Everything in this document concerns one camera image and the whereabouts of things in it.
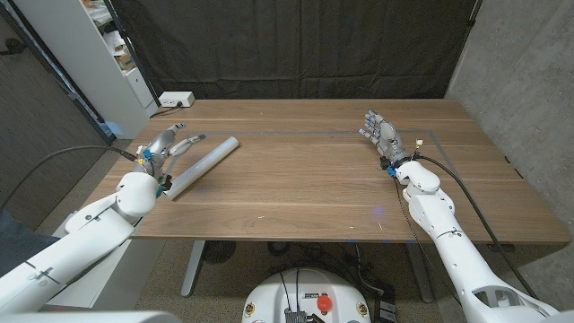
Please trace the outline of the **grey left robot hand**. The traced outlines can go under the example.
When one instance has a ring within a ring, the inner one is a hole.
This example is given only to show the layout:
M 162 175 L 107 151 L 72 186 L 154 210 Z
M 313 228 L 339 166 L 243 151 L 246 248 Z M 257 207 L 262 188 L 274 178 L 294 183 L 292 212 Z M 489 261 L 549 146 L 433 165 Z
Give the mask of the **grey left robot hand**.
M 162 166 L 169 157 L 183 155 L 192 145 L 206 138 L 206 135 L 195 135 L 187 137 L 176 144 L 176 134 L 185 126 L 184 123 L 176 123 L 160 132 L 146 146 L 139 146 L 136 151 L 136 162 L 133 172 L 143 172 L 155 179 L 160 179 Z

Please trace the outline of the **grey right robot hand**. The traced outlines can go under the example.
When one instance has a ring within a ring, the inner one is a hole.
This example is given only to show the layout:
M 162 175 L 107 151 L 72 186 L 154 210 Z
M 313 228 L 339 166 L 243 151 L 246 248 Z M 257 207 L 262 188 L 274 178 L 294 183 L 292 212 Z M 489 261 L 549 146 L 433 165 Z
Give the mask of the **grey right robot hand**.
M 382 157 L 389 159 L 392 164 L 411 159 L 401 136 L 382 115 L 370 109 L 365 115 L 364 126 L 365 129 L 360 129 L 359 133 L 376 146 Z

